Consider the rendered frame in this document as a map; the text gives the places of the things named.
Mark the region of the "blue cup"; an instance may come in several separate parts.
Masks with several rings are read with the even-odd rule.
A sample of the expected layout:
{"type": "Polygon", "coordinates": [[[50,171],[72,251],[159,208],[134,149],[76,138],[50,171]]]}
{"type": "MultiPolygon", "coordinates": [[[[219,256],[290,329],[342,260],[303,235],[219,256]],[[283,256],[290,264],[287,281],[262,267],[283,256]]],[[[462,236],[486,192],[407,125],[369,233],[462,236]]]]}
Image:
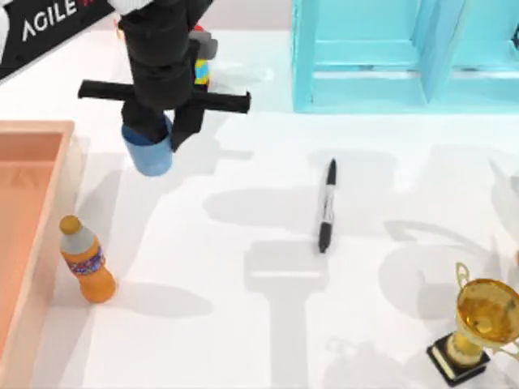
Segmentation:
{"type": "Polygon", "coordinates": [[[170,138],[172,122],[165,115],[162,121],[166,134],[158,143],[151,143],[129,126],[123,125],[121,129],[121,135],[131,160],[137,171],[144,176],[160,176],[166,173],[172,165],[173,151],[170,138]]]}

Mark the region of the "gold trophy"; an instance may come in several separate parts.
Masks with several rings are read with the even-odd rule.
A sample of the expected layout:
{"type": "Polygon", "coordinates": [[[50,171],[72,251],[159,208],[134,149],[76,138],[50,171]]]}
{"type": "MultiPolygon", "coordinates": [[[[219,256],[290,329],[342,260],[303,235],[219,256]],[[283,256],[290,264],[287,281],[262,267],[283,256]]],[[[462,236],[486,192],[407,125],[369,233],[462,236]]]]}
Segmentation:
{"type": "Polygon", "coordinates": [[[456,278],[456,329],[427,348],[450,387],[483,373],[490,361],[488,349],[519,361],[519,293],[499,280],[472,280],[461,262],[456,263],[456,278]]]}

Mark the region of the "black marker pen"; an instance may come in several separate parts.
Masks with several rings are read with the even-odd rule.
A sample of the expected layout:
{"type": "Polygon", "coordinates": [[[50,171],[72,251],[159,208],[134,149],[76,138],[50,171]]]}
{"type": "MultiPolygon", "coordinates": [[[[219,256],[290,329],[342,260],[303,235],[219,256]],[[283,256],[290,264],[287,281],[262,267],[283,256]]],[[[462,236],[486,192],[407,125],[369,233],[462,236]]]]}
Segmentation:
{"type": "Polygon", "coordinates": [[[328,167],[328,175],[325,182],[324,209],[320,221],[318,236],[318,249],[324,254],[329,248],[332,240],[333,228],[333,201],[337,184],[337,162],[331,159],[328,167]]]}

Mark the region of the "light blue rack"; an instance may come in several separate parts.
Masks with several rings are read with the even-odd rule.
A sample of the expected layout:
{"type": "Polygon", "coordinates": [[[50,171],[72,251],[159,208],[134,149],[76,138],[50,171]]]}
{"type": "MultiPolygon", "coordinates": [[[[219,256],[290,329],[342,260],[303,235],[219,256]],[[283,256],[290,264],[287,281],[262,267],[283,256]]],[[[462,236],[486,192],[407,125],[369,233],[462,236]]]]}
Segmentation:
{"type": "Polygon", "coordinates": [[[519,113],[519,0],[292,0],[293,107],[519,113]]]}

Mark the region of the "shallow salmon box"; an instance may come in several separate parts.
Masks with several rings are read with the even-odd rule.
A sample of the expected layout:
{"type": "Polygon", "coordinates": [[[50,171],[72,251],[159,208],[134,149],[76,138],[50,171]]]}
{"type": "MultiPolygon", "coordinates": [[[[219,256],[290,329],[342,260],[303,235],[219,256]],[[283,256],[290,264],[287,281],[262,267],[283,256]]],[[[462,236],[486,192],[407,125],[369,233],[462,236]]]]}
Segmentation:
{"type": "Polygon", "coordinates": [[[74,205],[82,152],[72,121],[0,120],[0,389],[28,389],[74,205]]]}

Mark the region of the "pale grey rounded box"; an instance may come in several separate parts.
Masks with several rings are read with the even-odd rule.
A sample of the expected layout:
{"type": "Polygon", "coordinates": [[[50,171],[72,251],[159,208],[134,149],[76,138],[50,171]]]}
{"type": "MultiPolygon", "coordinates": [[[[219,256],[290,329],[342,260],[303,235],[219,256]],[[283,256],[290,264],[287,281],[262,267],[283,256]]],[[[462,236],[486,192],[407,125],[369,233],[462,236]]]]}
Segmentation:
{"type": "Polygon", "coordinates": [[[189,33],[188,57],[193,62],[198,59],[213,60],[217,49],[218,41],[210,32],[193,30],[189,33]]]}

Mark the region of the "orange bottle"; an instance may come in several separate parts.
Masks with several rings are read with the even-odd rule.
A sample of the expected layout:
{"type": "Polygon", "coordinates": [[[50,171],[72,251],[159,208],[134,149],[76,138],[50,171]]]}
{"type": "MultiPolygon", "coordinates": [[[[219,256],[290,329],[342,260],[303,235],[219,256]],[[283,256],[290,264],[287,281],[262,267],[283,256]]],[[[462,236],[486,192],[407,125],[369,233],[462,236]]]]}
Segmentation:
{"type": "Polygon", "coordinates": [[[105,255],[97,235],[77,216],[64,216],[60,253],[71,273],[79,281],[80,292],[90,303],[104,303],[116,292],[116,281],[106,268],[105,255]]]}

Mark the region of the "stack of coloured rings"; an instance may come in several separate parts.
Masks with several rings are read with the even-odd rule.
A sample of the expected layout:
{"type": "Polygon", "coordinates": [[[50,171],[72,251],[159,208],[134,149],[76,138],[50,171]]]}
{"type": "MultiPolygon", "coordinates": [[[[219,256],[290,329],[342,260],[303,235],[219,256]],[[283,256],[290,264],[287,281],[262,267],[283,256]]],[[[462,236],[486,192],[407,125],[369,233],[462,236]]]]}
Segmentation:
{"type": "MultiPolygon", "coordinates": [[[[198,24],[196,24],[194,26],[193,30],[206,31],[203,27],[199,26],[198,24]]],[[[208,89],[208,85],[209,85],[208,60],[198,59],[195,61],[195,84],[208,89]]]]}

